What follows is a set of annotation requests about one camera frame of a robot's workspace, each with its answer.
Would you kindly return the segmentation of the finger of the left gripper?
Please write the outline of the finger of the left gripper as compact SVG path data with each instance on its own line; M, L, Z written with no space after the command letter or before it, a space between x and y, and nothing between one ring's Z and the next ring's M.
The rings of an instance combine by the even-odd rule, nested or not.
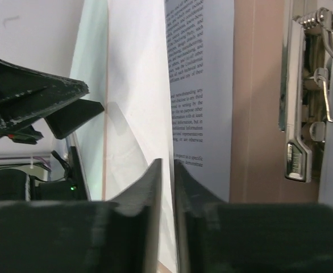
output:
M104 111L100 102L79 99L45 117L56 139L64 139Z
M79 80L51 75L0 59L0 139L35 145L43 138L32 125L88 94Z

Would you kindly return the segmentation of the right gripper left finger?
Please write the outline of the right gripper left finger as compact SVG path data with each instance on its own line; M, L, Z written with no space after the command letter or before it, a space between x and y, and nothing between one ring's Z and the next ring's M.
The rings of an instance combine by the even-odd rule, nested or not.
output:
M0 201L0 272L156 272L162 161L109 201Z

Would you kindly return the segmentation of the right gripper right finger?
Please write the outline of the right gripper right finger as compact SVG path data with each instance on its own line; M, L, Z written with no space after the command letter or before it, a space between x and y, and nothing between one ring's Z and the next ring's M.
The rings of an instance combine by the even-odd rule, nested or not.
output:
M174 164L179 272L333 272L333 208L232 204Z

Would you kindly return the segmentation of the printed paper sheet under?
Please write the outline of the printed paper sheet under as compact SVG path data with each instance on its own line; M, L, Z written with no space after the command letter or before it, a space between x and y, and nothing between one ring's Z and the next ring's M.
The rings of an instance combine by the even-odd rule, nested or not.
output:
M163 161L159 271L176 272L170 92L163 1L110 1L104 199Z

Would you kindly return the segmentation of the metal folder clip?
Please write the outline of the metal folder clip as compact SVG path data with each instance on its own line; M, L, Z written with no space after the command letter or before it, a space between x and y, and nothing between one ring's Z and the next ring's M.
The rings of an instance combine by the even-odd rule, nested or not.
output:
M333 131L333 1L285 2L278 125L285 177L319 180Z

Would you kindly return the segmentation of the printed paper sheet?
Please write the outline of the printed paper sheet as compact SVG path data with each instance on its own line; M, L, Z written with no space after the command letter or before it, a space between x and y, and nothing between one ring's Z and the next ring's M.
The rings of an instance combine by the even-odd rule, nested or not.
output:
M166 1L179 272L230 272L218 209L230 195L234 2Z

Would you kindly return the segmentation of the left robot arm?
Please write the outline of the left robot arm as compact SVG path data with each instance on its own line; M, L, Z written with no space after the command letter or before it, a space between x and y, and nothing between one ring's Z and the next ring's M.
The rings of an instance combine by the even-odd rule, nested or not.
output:
M46 121L56 139L65 139L101 114L99 102L85 98L88 86L79 80L50 75L20 67L0 59L0 139L35 145L42 133L34 123ZM1 200L87 200L81 161L75 146L69 146L68 158L58 152L52 156L61 164L61 178L45 181L24 171L0 169Z

